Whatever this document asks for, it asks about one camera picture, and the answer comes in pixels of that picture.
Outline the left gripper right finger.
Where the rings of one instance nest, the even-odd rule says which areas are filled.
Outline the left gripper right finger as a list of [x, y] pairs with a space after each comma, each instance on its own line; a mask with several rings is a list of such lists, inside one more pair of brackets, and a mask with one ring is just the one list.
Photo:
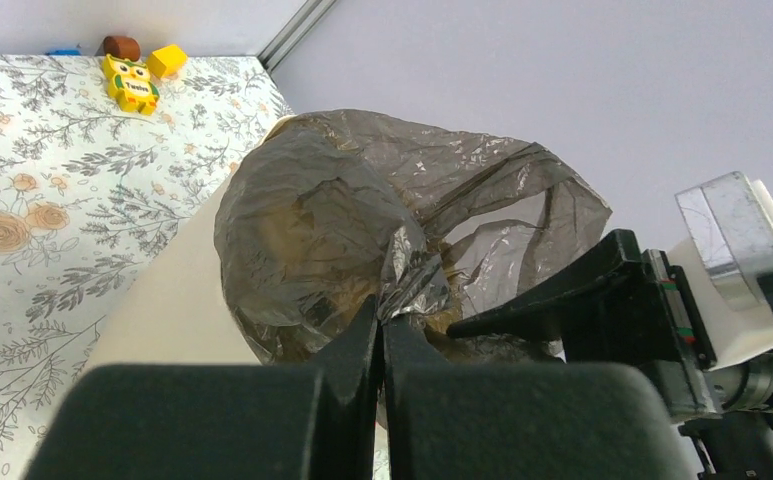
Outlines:
[[609, 363], [454, 364], [382, 328], [395, 479], [684, 479], [664, 403]]

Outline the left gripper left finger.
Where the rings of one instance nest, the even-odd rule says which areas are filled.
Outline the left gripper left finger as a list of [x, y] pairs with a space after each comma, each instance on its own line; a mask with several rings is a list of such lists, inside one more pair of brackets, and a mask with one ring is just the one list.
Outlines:
[[368, 479], [379, 326], [368, 297], [309, 361], [110, 364], [65, 397], [30, 479]]

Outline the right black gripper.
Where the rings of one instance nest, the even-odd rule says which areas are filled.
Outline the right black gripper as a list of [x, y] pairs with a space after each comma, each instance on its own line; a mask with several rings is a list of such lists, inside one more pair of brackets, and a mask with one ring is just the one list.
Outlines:
[[562, 337], [569, 362], [613, 362], [643, 373], [672, 421], [717, 418], [721, 403], [699, 366], [695, 333], [664, 252], [641, 254], [615, 229], [567, 267], [504, 304], [450, 325], [452, 339]]

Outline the beige plastic trash bin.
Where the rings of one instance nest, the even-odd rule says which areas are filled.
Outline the beige plastic trash bin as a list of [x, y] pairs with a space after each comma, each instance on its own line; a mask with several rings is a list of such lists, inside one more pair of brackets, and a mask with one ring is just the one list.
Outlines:
[[222, 294], [214, 222], [228, 176], [107, 316], [85, 368], [258, 365]]

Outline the dark trash bag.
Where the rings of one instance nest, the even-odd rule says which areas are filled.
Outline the dark trash bag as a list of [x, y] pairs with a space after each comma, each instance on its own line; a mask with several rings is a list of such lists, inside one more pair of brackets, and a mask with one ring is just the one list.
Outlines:
[[540, 144], [362, 110], [280, 121], [215, 217], [222, 294], [256, 358], [301, 363], [368, 298], [455, 363], [514, 363], [549, 341], [451, 339], [594, 246], [607, 202]]

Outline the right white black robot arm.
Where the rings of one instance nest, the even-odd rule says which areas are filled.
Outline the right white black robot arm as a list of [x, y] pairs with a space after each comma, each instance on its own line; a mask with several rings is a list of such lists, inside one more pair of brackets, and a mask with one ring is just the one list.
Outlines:
[[762, 302], [727, 306], [708, 277], [616, 229], [452, 338], [558, 340], [570, 362], [638, 369], [700, 459], [704, 479], [773, 479], [773, 273]]

